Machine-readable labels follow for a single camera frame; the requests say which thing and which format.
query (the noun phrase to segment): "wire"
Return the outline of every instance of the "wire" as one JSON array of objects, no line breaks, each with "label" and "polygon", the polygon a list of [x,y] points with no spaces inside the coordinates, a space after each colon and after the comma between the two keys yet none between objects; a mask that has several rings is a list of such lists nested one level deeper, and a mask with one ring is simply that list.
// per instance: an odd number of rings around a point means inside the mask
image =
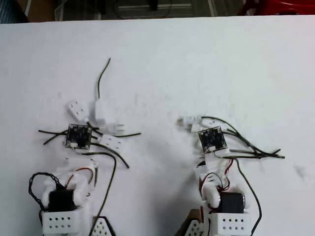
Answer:
[{"label": "wire", "polygon": [[227,121],[223,120],[223,119],[220,119],[220,118],[217,118],[217,117],[210,117],[210,116],[203,116],[201,118],[209,118],[209,119],[215,119],[215,120],[219,120],[225,124],[227,124],[228,126],[230,126],[233,130],[231,129],[227,129],[227,131],[229,131],[230,133],[228,132],[223,132],[223,134],[228,134],[228,135],[233,135],[237,138],[239,138],[240,140],[242,140],[244,143],[246,143],[249,147],[251,147],[253,149],[253,151],[255,153],[257,153],[257,151],[265,154],[265,155],[268,155],[268,156],[271,156],[271,157],[278,157],[278,158],[285,158],[284,156],[279,156],[277,154],[273,154],[273,153],[268,153],[268,152],[265,152],[265,151],[262,151],[260,150],[259,148],[257,148],[256,146],[252,145],[247,139],[245,139],[238,131],[237,129],[231,125],[230,123],[228,123]]},{"label": "wire", "polygon": [[67,135],[65,133],[62,132],[50,132],[50,131],[45,131],[45,130],[38,130],[40,133],[44,133],[44,134],[58,134],[58,135]]},{"label": "wire", "polygon": [[137,136],[137,135],[141,135],[141,133],[125,134],[125,135],[113,135],[113,136],[116,138],[125,138],[125,137]]},{"label": "wire", "polygon": [[255,223],[255,225],[253,226],[252,228],[252,234],[251,236],[253,236],[254,232],[255,232],[255,229],[257,228],[257,225],[259,224],[261,218],[262,218],[262,212],[261,212],[261,206],[260,206],[260,203],[259,203],[259,200],[258,200],[258,197],[255,193],[255,191],[253,190],[251,184],[249,183],[249,181],[247,180],[246,176],[244,175],[244,173],[241,171],[241,168],[240,168],[240,163],[239,163],[239,160],[237,158],[234,159],[236,161],[236,164],[237,164],[237,168],[238,168],[238,171],[240,172],[240,174],[243,176],[245,182],[247,183],[248,187],[251,189],[251,192],[252,194],[254,195],[255,197],[255,200],[257,202],[257,205],[258,205],[258,210],[259,210],[259,217]]},{"label": "wire", "polygon": [[41,200],[35,196],[35,194],[33,193],[32,191],[32,185],[33,185],[33,181],[34,181],[34,178],[36,176],[48,176],[50,177],[55,183],[56,183],[56,189],[65,189],[65,187],[59,182],[59,179],[54,176],[53,174],[51,173],[47,173],[47,172],[37,172],[35,174],[32,175],[32,177],[30,178],[30,181],[29,181],[29,194],[34,198],[34,200],[39,204],[40,206],[40,209],[41,210],[45,210],[46,208],[44,207],[43,203],[41,202]]},{"label": "wire", "polygon": [[39,210],[39,213],[38,213],[38,217],[39,217],[39,221],[40,221],[40,224],[43,226],[43,217],[41,216],[41,213],[43,212],[43,210]]},{"label": "wire", "polygon": [[270,156],[270,157],[277,157],[277,158],[282,158],[284,159],[285,156],[281,156],[281,155],[278,155],[276,154],[277,152],[279,152],[281,149],[278,149],[277,151],[273,152],[273,153],[269,153],[269,152],[265,152],[265,151],[262,151],[261,149],[257,148],[256,146],[254,146],[253,144],[251,144],[246,138],[244,138],[242,135],[240,134],[236,134],[233,130],[230,130],[230,129],[227,129],[229,132],[231,133],[227,133],[227,134],[230,134],[230,135],[233,135],[239,139],[241,139],[243,142],[245,142],[249,147],[251,147],[253,149],[253,151],[255,153],[257,153],[257,151],[267,155],[267,156]]},{"label": "wire", "polygon": [[106,150],[109,150],[111,151],[112,153],[114,153],[115,155],[117,155],[121,160],[122,162],[125,164],[125,166],[129,169],[130,166],[128,165],[128,163],[124,160],[124,158],[118,153],[116,152],[115,150],[112,150],[111,148],[107,147],[107,146],[104,146],[102,144],[98,144],[98,143],[91,143],[91,145],[94,145],[94,146],[97,146],[97,147],[100,147],[100,148],[104,148]]},{"label": "wire", "polygon": [[67,183],[65,184],[65,188],[68,188],[68,185],[70,183],[70,180],[74,177],[74,175],[71,175],[70,178],[68,179]]},{"label": "wire", "polygon": [[109,180],[109,183],[108,183],[108,187],[107,187],[107,190],[106,190],[106,193],[105,193],[105,197],[104,197],[104,200],[103,200],[103,203],[101,205],[101,207],[99,208],[99,211],[96,215],[96,220],[94,221],[92,227],[91,227],[91,230],[90,230],[90,233],[89,233],[89,236],[92,236],[92,233],[93,233],[93,229],[96,225],[96,222],[97,222],[97,219],[99,218],[104,206],[105,206],[105,202],[106,202],[106,199],[107,199],[107,196],[108,196],[108,193],[109,193],[109,189],[112,185],[112,182],[113,182],[113,178],[114,178],[114,175],[115,175],[115,171],[116,171],[116,165],[117,165],[117,160],[115,158],[114,155],[110,154],[110,153],[106,153],[106,152],[86,152],[86,153],[81,153],[81,155],[86,155],[86,156],[90,156],[90,155],[107,155],[107,156],[110,156],[113,158],[114,160],[114,167],[113,167],[113,172],[112,172],[112,175],[111,175],[111,178]]},{"label": "wire", "polygon": [[68,130],[64,130],[64,131],[61,132],[61,133],[55,134],[53,137],[51,137],[51,138],[48,139],[46,142],[44,142],[43,145],[48,144],[50,141],[52,141],[53,139],[55,139],[55,138],[58,137],[59,135],[64,135],[64,134],[66,134],[67,131],[68,131]]},{"label": "wire", "polygon": [[107,64],[106,64],[106,66],[104,67],[104,69],[102,70],[102,72],[101,72],[101,74],[100,74],[100,76],[99,76],[99,78],[98,78],[98,82],[97,82],[97,94],[98,94],[98,98],[99,98],[99,99],[100,99],[100,94],[99,94],[99,83],[100,83],[100,79],[102,78],[102,75],[103,75],[104,71],[105,71],[106,68],[108,67],[109,62],[110,62],[110,59],[111,59],[111,58],[108,59],[108,62],[107,62]]},{"label": "wire", "polygon": [[100,135],[100,136],[103,136],[103,133],[99,132],[99,131],[96,130],[95,128],[93,128],[93,131],[94,131],[96,134],[98,134],[98,135]]},{"label": "wire", "polygon": [[82,171],[82,170],[88,170],[88,171],[91,172],[91,178],[89,180],[89,184],[90,184],[92,182],[92,179],[93,179],[93,176],[94,176],[93,170],[90,169],[90,168],[87,168],[87,167],[83,167],[83,168],[76,169],[75,171]]}]

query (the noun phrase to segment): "electrical connector plug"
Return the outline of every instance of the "electrical connector plug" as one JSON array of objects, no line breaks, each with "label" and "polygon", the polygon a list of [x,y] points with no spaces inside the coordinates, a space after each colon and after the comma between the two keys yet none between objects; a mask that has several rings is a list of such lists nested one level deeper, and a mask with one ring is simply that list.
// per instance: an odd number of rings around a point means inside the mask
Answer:
[{"label": "electrical connector plug", "polygon": [[100,128],[101,132],[111,135],[121,135],[125,131],[125,125],[119,123],[110,123]]},{"label": "electrical connector plug", "polygon": [[70,113],[76,118],[77,121],[84,123],[89,121],[89,115],[87,111],[77,100],[72,100],[69,102],[68,108]]},{"label": "electrical connector plug", "polygon": [[217,120],[214,120],[214,119],[202,119],[200,122],[200,126],[204,127],[204,129],[221,126],[222,131],[226,131],[229,128],[229,126],[227,124],[220,122],[220,121],[217,121]]},{"label": "electrical connector plug", "polygon": [[102,127],[106,124],[103,103],[100,99],[95,102],[95,120],[98,126]]},{"label": "electrical connector plug", "polygon": [[201,116],[181,117],[178,119],[178,123],[182,125],[198,124],[200,122],[201,122]]}]

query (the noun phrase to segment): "perforated white bracket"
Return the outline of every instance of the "perforated white bracket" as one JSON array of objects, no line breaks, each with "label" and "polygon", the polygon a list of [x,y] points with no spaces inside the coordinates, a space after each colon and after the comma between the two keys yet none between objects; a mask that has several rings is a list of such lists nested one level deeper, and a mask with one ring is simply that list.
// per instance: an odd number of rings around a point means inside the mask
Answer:
[{"label": "perforated white bracket", "polygon": [[83,108],[83,106],[77,101],[73,100],[68,103],[68,108],[70,113],[77,119],[79,122],[88,122],[88,112]]},{"label": "perforated white bracket", "polygon": [[98,218],[92,236],[112,236],[104,218]]},{"label": "perforated white bracket", "polygon": [[192,220],[188,226],[185,236],[199,236],[201,232],[203,232],[202,225],[197,220]]},{"label": "perforated white bracket", "polygon": [[81,210],[43,213],[43,234],[74,234],[80,231]]},{"label": "perforated white bracket", "polygon": [[116,138],[114,136],[104,134],[101,138],[99,138],[98,141],[100,144],[107,146],[111,148],[112,150],[115,150],[119,154],[123,151],[123,141],[120,138]]},{"label": "perforated white bracket", "polygon": [[211,235],[218,236],[250,236],[250,215],[248,213],[212,213]]}]

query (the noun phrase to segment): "black circuit board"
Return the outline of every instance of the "black circuit board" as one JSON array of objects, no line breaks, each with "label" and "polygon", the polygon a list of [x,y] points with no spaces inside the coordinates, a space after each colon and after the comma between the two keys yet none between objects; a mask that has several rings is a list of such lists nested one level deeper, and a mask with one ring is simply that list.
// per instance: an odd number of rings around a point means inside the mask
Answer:
[{"label": "black circuit board", "polygon": [[227,148],[221,127],[214,127],[198,132],[204,153]]},{"label": "black circuit board", "polygon": [[88,125],[70,124],[68,128],[66,148],[90,149],[92,127]]}]

